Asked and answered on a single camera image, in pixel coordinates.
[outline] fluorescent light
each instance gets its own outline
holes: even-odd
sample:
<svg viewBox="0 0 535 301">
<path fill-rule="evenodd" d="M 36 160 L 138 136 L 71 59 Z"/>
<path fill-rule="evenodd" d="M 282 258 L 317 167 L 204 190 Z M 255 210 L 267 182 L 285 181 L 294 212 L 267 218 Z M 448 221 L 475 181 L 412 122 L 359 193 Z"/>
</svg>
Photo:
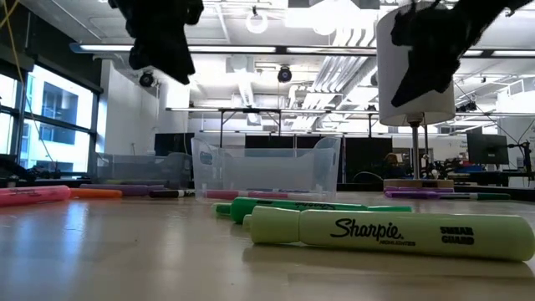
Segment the fluorescent light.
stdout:
<svg viewBox="0 0 535 301">
<path fill-rule="evenodd" d="M 289 54 L 321 54 L 321 55 L 359 55 L 375 56 L 377 50 L 371 47 L 288 47 Z"/>
<path fill-rule="evenodd" d="M 207 133 L 207 134 L 220 134 L 220 130 L 199 130 L 201 133 Z M 223 133 L 236 133 L 235 130 L 224 130 Z"/>
<path fill-rule="evenodd" d="M 274 54 L 275 50 L 271 46 L 190 46 L 193 54 Z"/>
<path fill-rule="evenodd" d="M 535 57 L 535 50 L 497 50 L 492 56 Z"/>
<path fill-rule="evenodd" d="M 281 110 L 281 113 L 310 113 L 310 114 L 324 114 L 327 110 Z"/>
<path fill-rule="evenodd" d="M 87 52 L 129 52 L 132 49 L 132 45 L 80 45 L 80 49 Z"/>
<path fill-rule="evenodd" d="M 166 110 L 179 112 L 219 112 L 219 109 L 215 108 L 166 108 Z"/>
<path fill-rule="evenodd" d="M 379 112 L 374 111 L 365 111 L 365 110 L 333 110 L 331 111 L 333 114 L 361 114 L 361 115 L 378 115 Z"/>
<path fill-rule="evenodd" d="M 465 52 L 463 57 L 477 57 L 483 54 L 482 50 L 468 50 Z"/>
<path fill-rule="evenodd" d="M 535 113 L 506 113 L 506 112 L 491 112 L 491 113 L 456 113 L 455 116 L 471 117 L 471 116 L 494 116 L 494 117 L 535 117 Z"/>
<path fill-rule="evenodd" d="M 70 44 L 75 53 L 123 53 L 129 52 L 132 45 L 121 44 Z M 274 54 L 274 46 L 226 46 L 226 45 L 190 45 L 193 54 Z"/>
</svg>

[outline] sharpie highlighter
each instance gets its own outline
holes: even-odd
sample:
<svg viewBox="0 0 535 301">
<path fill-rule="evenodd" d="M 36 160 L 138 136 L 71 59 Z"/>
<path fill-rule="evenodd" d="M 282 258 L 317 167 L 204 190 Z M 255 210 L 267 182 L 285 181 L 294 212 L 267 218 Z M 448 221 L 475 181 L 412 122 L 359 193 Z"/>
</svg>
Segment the sharpie highlighter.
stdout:
<svg viewBox="0 0 535 301">
<path fill-rule="evenodd" d="M 402 212 L 303 212 L 255 207 L 243 220 L 254 243 L 527 261 L 535 249 L 518 216 Z"/>
<path fill-rule="evenodd" d="M 303 211 L 308 209 L 320 210 L 344 210 L 344 211 L 370 211 L 370 212 L 412 212 L 411 207 L 407 206 L 377 206 L 367 207 L 357 204 L 338 204 L 327 202 L 301 202 L 301 201 L 283 201 L 283 200 L 264 200 L 248 197 L 237 197 L 232 204 L 216 203 L 215 213 L 217 215 L 230 214 L 232 220 L 236 223 L 242 223 L 247 214 L 251 214 L 256 206 L 276 207 Z"/>
</svg>

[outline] sharpie logo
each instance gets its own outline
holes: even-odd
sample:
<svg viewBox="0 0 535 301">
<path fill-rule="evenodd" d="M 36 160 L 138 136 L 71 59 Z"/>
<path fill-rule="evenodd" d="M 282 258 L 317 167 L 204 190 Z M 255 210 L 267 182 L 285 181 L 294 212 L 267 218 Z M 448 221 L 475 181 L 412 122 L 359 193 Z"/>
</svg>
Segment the sharpie logo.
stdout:
<svg viewBox="0 0 535 301">
<path fill-rule="evenodd" d="M 403 235 L 399 233 L 398 227 L 389 222 L 388 226 L 381 224 L 358 225 L 357 221 L 351 218 L 341 218 L 335 223 L 336 227 L 344 230 L 340 234 L 331 234 L 331 237 L 374 237 L 379 241 L 381 238 L 402 240 Z"/>
<path fill-rule="evenodd" d="M 40 193 L 36 192 L 34 189 L 10 189 L 12 196 L 20 196 L 20 195 L 26 195 L 26 196 L 41 196 Z"/>
<path fill-rule="evenodd" d="M 305 210 L 305 209 L 336 210 L 336 207 L 331 204 L 322 204 L 322 203 L 314 203 L 314 202 L 295 202 L 294 205 L 299 210 Z"/>
</svg>

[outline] pink highlighter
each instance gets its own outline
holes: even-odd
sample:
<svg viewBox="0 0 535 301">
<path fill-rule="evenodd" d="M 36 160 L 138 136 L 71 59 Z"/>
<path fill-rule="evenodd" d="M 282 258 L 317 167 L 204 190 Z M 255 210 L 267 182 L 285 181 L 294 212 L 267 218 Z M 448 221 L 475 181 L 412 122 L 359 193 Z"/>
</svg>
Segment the pink highlighter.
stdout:
<svg viewBox="0 0 535 301">
<path fill-rule="evenodd" d="M 61 202 L 70 197 L 67 186 L 38 186 L 0 189 L 0 207 Z"/>
</svg>

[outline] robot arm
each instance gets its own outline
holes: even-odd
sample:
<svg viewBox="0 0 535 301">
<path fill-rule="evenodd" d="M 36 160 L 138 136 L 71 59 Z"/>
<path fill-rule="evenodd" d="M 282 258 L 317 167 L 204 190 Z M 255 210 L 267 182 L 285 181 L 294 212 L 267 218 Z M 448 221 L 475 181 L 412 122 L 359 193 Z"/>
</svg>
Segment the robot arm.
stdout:
<svg viewBox="0 0 535 301">
<path fill-rule="evenodd" d="M 505 8 L 514 12 L 532 0 L 460 0 L 453 9 L 441 8 L 441 0 L 416 11 L 413 0 L 407 13 L 398 13 L 392 43 L 411 46 L 409 69 L 394 98 L 399 107 L 432 90 L 444 93 L 461 65 L 462 55 L 475 45 Z"/>
<path fill-rule="evenodd" d="M 108 0 L 126 19 L 126 31 L 135 39 L 129 63 L 134 70 L 158 68 L 182 84 L 195 67 L 184 26 L 199 22 L 202 0 Z"/>
</svg>

